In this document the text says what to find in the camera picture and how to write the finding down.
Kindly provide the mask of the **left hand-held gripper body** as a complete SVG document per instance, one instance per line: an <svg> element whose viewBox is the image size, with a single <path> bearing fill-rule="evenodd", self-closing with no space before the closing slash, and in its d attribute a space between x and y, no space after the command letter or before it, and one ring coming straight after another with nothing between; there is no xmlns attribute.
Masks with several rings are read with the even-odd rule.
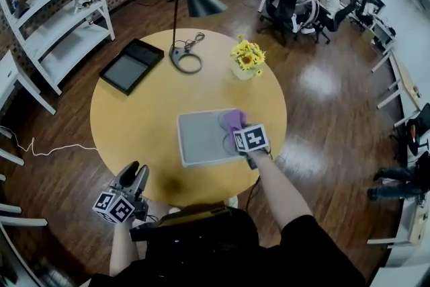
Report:
<svg viewBox="0 0 430 287"><path fill-rule="evenodd" d="M93 211L113 224L125 223L129 218L145 221L148 204L142 197L143 188L144 185L139 181L125 187L116 180L108 191L100 193Z"/></svg>

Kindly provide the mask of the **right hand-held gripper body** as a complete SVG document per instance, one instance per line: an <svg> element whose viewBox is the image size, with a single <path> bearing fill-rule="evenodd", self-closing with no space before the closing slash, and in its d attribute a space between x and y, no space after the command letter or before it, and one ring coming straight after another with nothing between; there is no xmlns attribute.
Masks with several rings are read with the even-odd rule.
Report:
<svg viewBox="0 0 430 287"><path fill-rule="evenodd" d="M264 125L256 124L235 130L233 138L236 152L245 157L251 170L256 169L257 165L249 153L261 151L271 157L270 141L267 138Z"/></svg>

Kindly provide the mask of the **purple cloth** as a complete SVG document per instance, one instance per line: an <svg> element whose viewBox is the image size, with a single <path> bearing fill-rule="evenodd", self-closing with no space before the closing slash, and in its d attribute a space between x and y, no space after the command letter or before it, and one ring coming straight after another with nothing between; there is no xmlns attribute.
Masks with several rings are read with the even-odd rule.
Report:
<svg viewBox="0 0 430 287"><path fill-rule="evenodd" d="M227 110L221 113L218 121L220 126L231 136L234 131L242 130L248 126L246 113L238 109Z"/></svg>

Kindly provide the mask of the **grey tray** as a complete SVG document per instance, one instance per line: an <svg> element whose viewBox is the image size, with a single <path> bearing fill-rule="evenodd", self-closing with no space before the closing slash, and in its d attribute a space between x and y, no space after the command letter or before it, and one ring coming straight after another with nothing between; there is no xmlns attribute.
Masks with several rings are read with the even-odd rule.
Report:
<svg viewBox="0 0 430 287"><path fill-rule="evenodd" d="M185 168L240 161L224 123L229 109L192 112L177 116L177 136Z"/></svg>

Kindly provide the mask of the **person's left forearm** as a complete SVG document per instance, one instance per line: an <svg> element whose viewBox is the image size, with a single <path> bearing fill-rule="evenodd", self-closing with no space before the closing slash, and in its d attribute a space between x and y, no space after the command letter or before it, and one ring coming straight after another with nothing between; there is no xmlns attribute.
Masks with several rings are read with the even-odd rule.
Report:
<svg viewBox="0 0 430 287"><path fill-rule="evenodd" d="M136 243L130 238L130 229L133 220L116 224L112 242L112 252L110 256L110 276L117 276L126 269L132 262L139 260Z"/></svg>

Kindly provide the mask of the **person's right forearm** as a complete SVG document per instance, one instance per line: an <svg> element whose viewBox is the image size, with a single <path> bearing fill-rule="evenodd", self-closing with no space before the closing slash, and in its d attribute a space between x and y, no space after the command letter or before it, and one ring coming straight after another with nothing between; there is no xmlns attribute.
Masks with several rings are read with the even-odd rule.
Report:
<svg viewBox="0 0 430 287"><path fill-rule="evenodd" d="M281 230L301 216L312 216L305 199L268 154L253 151L249 156L257 166L265 197Z"/></svg>

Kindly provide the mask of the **black flat tray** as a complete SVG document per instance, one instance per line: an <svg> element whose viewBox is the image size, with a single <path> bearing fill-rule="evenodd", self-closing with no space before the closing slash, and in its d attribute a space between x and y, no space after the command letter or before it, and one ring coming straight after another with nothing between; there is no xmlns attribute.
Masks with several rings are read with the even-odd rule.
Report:
<svg viewBox="0 0 430 287"><path fill-rule="evenodd" d="M100 71L99 77L129 96L164 56L160 48L135 38Z"/></svg>

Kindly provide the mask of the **cream vase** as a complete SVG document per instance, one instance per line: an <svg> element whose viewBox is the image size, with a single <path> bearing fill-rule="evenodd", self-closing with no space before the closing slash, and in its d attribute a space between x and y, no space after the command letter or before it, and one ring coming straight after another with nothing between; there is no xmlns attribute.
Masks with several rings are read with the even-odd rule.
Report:
<svg viewBox="0 0 430 287"><path fill-rule="evenodd" d="M241 66L238 64L238 62L235 60L231 62L230 68L231 68L232 73L238 79L243 80L243 81L249 80L249 79L253 78L255 75L253 70L242 69Z"/></svg>

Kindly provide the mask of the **yellow sunflower bouquet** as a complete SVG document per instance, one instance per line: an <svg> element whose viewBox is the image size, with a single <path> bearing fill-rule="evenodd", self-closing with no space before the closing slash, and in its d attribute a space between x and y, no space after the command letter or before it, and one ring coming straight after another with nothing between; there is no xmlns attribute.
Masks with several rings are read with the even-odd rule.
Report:
<svg viewBox="0 0 430 287"><path fill-rule="evenodd" d="M230 51L230 56L232 61L238 62L242 69L253 70L254 77L262 74L265 51L257 43L245 39L243 35L238 36L238 42Z"/></svg>

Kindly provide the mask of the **person's black clothing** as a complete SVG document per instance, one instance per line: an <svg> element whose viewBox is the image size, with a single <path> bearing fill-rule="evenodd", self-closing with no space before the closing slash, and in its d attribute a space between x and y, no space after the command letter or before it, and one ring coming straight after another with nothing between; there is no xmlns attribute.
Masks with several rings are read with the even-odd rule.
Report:
<svg viewBox="0 0 430 287"><path fill-rule="evenodd" d="M186 237L147 243L146 257L88 287L366 287L361 272L311 215L289 222L262 247L243 210L190 223Z"/></svg>

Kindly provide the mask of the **white shelf unit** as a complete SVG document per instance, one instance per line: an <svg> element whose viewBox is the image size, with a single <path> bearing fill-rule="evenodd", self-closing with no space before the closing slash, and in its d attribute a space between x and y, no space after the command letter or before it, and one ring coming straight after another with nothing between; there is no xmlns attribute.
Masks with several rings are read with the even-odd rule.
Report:
<svg viewBox="0 0 430 287"><path fill-rule="evenodd" d="M107 0L97 0L75 13L75 0L0 0L7 22L22 51L53 90L98 44L114 40Z"/></svg>

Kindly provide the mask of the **black desk lamp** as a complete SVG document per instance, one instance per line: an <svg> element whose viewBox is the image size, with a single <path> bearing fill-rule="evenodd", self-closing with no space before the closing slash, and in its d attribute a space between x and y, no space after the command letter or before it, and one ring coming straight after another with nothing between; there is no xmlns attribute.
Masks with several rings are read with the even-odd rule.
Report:
<svg viewBox="0 0 430 287"><path fill-rule="evenodd" d="M202 67L202 59L194 54L191 50L199 42L205 38L205 34L198 32L193 40L183 41L183 46L176 45L176 29L177 29L177 13L179 0L175 0L174 17L173 17L173 37L172 44L169 49L169 58L173 66L181 73L193 75L198 73ZM205 17L224 12L227 6L219 0L187 0L188 14L190 17ZM195 70L187 70L181 66L181 60L186 57L191 57L199 62L199 67Z"/></svg>

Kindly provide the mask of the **white side table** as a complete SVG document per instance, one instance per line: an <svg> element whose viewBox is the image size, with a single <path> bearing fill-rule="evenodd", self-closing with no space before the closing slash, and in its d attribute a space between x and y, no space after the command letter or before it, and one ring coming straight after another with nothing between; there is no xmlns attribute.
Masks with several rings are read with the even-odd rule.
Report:
<svg viewBox="0 0 430 287"><path fill-rule="evenodd" d="M40 90L26 75L24 70L15 61L12 53L8 50L0 60L0 110L4 106L7 98L11 95L15 84L20 83L36 101L38 101L52 115L56 110L41 96Z"/></svg>

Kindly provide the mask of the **white desk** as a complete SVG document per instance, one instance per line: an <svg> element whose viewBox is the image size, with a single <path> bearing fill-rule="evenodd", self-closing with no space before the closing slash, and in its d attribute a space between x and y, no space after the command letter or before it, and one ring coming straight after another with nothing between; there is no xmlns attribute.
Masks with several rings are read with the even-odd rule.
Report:
<svg viewBox="0 0 430 287"><path fill-rule="evenodd" d="M403 62L395 56L393 49L390 49L386 54L382 56L378 64L373 67L372 73L375 73L387 61L390 61L393 71L397 72L398 74L398 78L388 87L388 91L393 91L393 93L386 97L384 100L382 100L377 105L377 108L379 110L382 109L392 100L399 97L402 93L405 93L408 96L413 106L415 107L415 109L410 115L404 116L403 119L397 121L394 124L394 128L398 128L400 125L405 124L414 116L417 116L423 107L419 101L419 89L413 83L409 70L406 68Z"/></svg>

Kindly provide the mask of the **white skull model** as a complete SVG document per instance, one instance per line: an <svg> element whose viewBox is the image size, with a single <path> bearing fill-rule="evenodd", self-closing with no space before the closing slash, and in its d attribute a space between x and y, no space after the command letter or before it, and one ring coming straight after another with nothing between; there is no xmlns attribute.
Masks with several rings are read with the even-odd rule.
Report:
<svg viewBox="0 0 430 287"><path fill-rule="evenodd" d="M97 0L75 0L75 13L90 7L92 4L96 3Z"/></svg>

